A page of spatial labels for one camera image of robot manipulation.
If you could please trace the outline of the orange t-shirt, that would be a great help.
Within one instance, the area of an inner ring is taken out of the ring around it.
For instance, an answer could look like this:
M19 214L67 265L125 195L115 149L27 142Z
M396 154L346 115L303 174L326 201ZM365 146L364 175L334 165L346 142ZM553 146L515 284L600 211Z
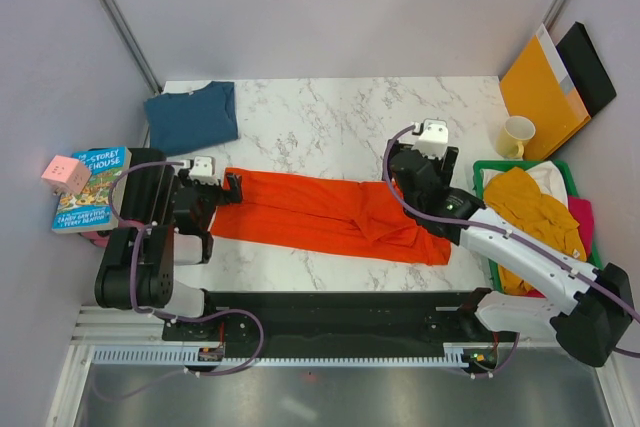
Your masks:
M381 181L229 168L243 201L217 209L211 234L333 255L446 265L451 243L421 228Z

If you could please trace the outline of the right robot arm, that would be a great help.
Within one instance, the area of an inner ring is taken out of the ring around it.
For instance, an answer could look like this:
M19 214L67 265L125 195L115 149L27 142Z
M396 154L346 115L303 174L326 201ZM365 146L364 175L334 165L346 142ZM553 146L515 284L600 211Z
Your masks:
M623 354L618 343L639 319L627 272L613 263L599 269L524 233L473 194L447 185L440 165L393 138L383 154L383 179L418 226L504 266L541 294L477 289L477 302L458 315L460 333L473 341L491 331L552 334L566 353L592 367Z

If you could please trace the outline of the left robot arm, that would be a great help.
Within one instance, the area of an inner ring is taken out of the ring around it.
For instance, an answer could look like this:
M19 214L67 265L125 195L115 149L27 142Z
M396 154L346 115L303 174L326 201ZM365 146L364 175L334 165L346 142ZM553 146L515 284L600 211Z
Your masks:
M134 190L121 216L142 225L119 227L109 236L94 284L103 308L134 310L170 320L185 318L185 329L208 340L219 316L205 307L205 292L174 279L177 265L207 263L213 237L209 226L222 206L243 201L242 178L227 173L223 182L201 184L171 167L133 175Z

